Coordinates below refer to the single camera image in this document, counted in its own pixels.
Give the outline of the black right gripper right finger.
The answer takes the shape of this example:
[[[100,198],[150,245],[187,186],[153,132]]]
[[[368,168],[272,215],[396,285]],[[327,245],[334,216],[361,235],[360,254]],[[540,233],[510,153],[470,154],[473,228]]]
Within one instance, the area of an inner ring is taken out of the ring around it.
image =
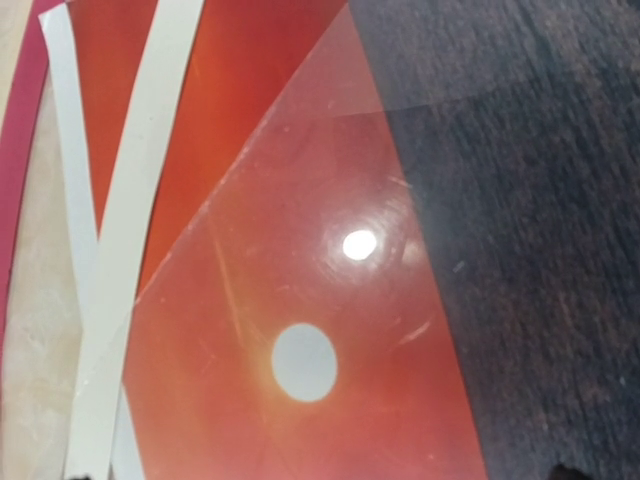
[[[577,468],[557,464],[550,470],[549,480],[590,480],[590,476]]]

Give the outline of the white photo mat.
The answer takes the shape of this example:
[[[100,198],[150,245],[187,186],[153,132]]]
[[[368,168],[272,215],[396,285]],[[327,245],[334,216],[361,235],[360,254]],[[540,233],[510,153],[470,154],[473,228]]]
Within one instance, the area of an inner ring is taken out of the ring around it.
[[[64,474],[143,477],[122,375],[149,224],[203,5],[156,5],[102,215],[94,210],[76,43],[67,6],[39,17],[62,155],[82,336]]]

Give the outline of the wooden picture frame red edge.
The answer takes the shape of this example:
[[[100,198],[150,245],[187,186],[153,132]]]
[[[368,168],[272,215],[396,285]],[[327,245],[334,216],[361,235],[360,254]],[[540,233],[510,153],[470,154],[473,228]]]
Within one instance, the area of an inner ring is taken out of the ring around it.
[[[6,328],[19,216],[35,124],[48,69],[39,15],[59,1],[34,1],[27,18],[1,129],[1,328]]]

